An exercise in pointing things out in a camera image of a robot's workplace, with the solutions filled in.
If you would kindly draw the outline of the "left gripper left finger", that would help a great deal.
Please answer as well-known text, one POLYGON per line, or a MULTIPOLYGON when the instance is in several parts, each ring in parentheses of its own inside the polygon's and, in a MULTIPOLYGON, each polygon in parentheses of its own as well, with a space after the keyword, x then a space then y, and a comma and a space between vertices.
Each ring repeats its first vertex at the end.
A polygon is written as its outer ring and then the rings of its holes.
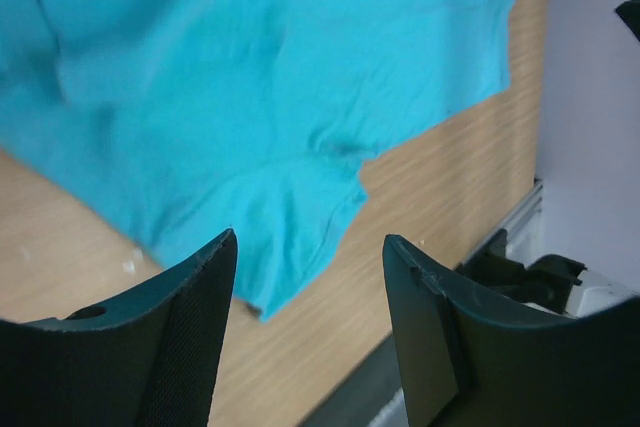
POLYGON ((2 425, 207 425, 235 272, 227 229, 65 319, 2 321, 2 425))

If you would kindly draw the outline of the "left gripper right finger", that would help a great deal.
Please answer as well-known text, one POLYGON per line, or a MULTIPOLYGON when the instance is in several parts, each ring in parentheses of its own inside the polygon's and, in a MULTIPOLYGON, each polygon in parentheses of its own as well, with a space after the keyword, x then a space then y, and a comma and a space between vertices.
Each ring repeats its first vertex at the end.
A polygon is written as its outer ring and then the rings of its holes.
POLYGON ((635 426, 639 302, 571 319, 531 308, 409 241, 383 267, 413 426, 635 426))

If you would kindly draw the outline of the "bright blue t shirt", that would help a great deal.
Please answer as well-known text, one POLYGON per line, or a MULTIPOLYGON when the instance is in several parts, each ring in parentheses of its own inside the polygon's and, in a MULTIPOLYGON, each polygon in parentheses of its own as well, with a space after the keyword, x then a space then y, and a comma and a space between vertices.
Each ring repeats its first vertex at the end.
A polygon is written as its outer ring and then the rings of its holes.
POLYGON ((1 0, 1 146, 173 266, 231 228, 268 320, 363 164, 509 85, 514 0, 1 0))

